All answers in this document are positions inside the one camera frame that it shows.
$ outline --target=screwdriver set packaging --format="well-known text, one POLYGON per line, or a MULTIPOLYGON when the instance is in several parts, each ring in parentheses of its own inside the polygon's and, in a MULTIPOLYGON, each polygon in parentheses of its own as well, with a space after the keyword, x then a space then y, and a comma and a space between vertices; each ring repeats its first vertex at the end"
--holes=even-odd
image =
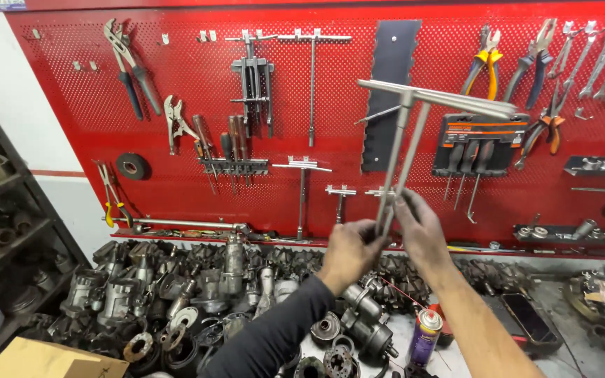
POLYGON ((514 151, 522 146, 528 125, 529 115, 524 113, 516 114, 508 122, 470 113, 445 114, 442 117, 431 174, 445 177, 462 176, 463 173, 459 169, 450 167, 450 157, 455 145, 465 146, 471 141, 491 139, 494 142, 494 150, 483 176, 505 176, 514 151))

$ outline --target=tool wall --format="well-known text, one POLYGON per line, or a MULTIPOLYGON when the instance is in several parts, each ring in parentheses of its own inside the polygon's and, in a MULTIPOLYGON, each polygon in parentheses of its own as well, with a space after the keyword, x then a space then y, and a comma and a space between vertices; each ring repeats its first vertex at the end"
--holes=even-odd
MULTIPOLYGON (((245 45, 225 38, 240 37, 247 29, 250 34, 262 30, 263 35, 290 35, 295 28, 303 34, 320 28, 322 34, 351 36, 350 41, 316 43, 314 147, 308 146, 311 43, 273 39, 255 44, 256 55, 274 65, 270 78, 273 137, 267 137, 265 122, 252 126, 250 155, 253 159, 268 159, 270 164, 286 164, 289 156, 296 160, 307 156, 318 167, 332 169, 307 173, 304 234, 326 237, 335 223, 338 203, 337 196, 325 192, 327 185, 347 185, 357 191, 345 201, 346 221, 374 219, 378 208, 378 198, 364 193, 383 185, 384 173, 362 173, 364 126, 354 123, 368 111, 369 91, 358 87, 356 81, 370 78, 381 20, 422 20, 410 70, 411 85, 452 93, 460 91, 468 76, 479 49, 481 27, 488 23, 492 30, 501 30, 498 49, 503 58, 498 61, 497 96, 501 99, 517 60, 525 55, 545 18, 558 21, 549 46, 550 55, 556 57, 566 39, 561 29, 564 22, 573 21, 573 28, 580 29, 595 20, 601 30, 605 27, 605 2, 418 5, 385 1, 10 12, 6 17, 101 202, 105 202, 104 186, 93 160, 105 161, 115 171, 116 158, 133 152, 151 166, 147 180, 129 180, 116 174, 119 197, 134 217, 247 222, 255 229, 274 229, 283 236, 295 236, 297 232, 299 170, 269 167, 266 176, 252 176, 249 187, 240 177, 235 195, 229 176, 223 174, 218 176, 218 194, 214 195, 204 166, 197 162, 194 139, 183 135, 177 140, 177 155, 170 155, 164 113, 153 113, 136 83, 144 120, 135 117, 127 92, 118 81, 120 70, 112 46, 104 38, 104 24, 112 18, 123 23, 124 33, 130 35, 130 49, 148 70, 158 103, 162 106, 168 95, 174 95, 175 102, 183 100, 183 117, 190 122, 193 115, 201 115, 208 139, 216 146, 220 146, 221 133, 228 131, 228 117, 243 113, 240 103, 230 102, 242 97, 240 76, 231 71, 231 63, 245 56, 245 45), (211 38, 202 42, 200 30, 214 30, 215 42, 211 38)), ((562 80, 573 69, 585 41, 583 33, 573 40, 562 80)), ((605 229, 600 214, 605 193, 571 191, 577 186, 605 188, 605 177, 574 177, 564 171, 572 155, 605 156, 605 101, 578 99, 603 45, 601 34, 560 112, 567 122, 561 126, 558 154, 551 156, 541 138, 522 171, 511 164, 507 176, 483 178, 473 205, 477 224, 466 218, 475 178, 466 178, 459 207, 454 211, 459 179, 452 179, 450 197, 443 201, 447 177, 431 174, 441 119, 445 114, 458 113, 432 107, 407 187, 432 205, 448 239, 514 244, 513 225, 529 223, 536 212, 541 213, 545 224, 578 225, 583 219, 593 218, 605 229), (584 107, 584 116, 593 119, 574 117, 578 107, 584 107)), ((512 98, 520 111, 533 75, 533 68, 527 71, 512 98)), ((605 67, 595 91, 604 80, 605 67)), ((525 111, 532 120, 548 106, 555 85, 556 80, 545 79, 535 107, 525 111)), ((487 87, 487 75, 481 73, 471 95, 486 98, 487 87)), ((412 119, 418 109, 416 104, 412 119)), ((404 144, 409 141, 412 126, 406 131, 404 144)), ((220 148, 214 153, 223 155, 220 148)))

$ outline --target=human hand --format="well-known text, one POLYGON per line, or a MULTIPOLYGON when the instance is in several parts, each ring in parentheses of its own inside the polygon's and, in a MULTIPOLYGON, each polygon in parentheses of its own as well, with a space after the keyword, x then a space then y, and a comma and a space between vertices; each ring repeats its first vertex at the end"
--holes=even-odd
POLYGON ((393 204, 403 229, 403 245, 417 271, 435 291, 457 268, 447 251, 440 220, 419 194, 403 189, 393 204))
POLYGON ((340 296, 374 266, 388 244, 386 237, 375 238, 374 220, 335 225, 328 240, 324 266, 317 277, 335 296, 340 296))

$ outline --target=black shelving unit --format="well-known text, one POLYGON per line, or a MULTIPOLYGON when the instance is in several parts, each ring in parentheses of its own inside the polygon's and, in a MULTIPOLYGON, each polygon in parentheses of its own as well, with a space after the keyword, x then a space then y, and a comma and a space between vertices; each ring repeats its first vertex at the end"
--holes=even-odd
MULTIPOLYGON (((8 193, 14 188, 23 188, 29 197, 36 202, 36 205, 40 211, 41 218, 35 219, 32 227, 24 235, 19 236, 10 245, 7 245, 0 249, 0 270, 6 266, 12 259, 20 253, 25 246, 38 240, 41 237, 48 236, 49 234, 55 234, 58 239, 64 244, 66 251, 76 262, 77 266, 89 266, 88 259, 81 252, 79 245, 76 243, 74 238, 69 233, 69 230, 64 225, 62 219, 60 219, 57 211, 53 208, 52 204, 46 197, 38 182, 36 182, 34 175, 29 171, 24 160, 20 157, 18 152, 15 150, 13 144, 8 139, 4 130, 0 125, 0 152, 7 159, 13 168, 11 176, 0 181, 0 196, 8 193)), ((47 303, 53 301, 58 294, 65 291, 69 282, 71 281, 73 272, 65 273, 56 277, 56 286, 52 290, 46 292, 41 299, 33 303, 32 308, 29 309, 30 314, 36 312, 38 309, 43 308, 47 303)), ((17 334, 21 326, 20 316, 6 316, 4 325, 0 328, 0 350, 7 345, 8 341, 17 334)))

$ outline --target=forearm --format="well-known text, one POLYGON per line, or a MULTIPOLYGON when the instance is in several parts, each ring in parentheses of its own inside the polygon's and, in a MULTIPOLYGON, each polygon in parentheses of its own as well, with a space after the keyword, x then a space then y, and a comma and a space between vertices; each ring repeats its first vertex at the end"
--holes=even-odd
POLYGON ((204 378, 273 377, 310 327, 335 305, 335 296, 315 276, 284 302, 248 323, 209 362, 204 378))
POLYGON ((436 281, 433 292, 473 377, 544 377, 456 268, 436 281))

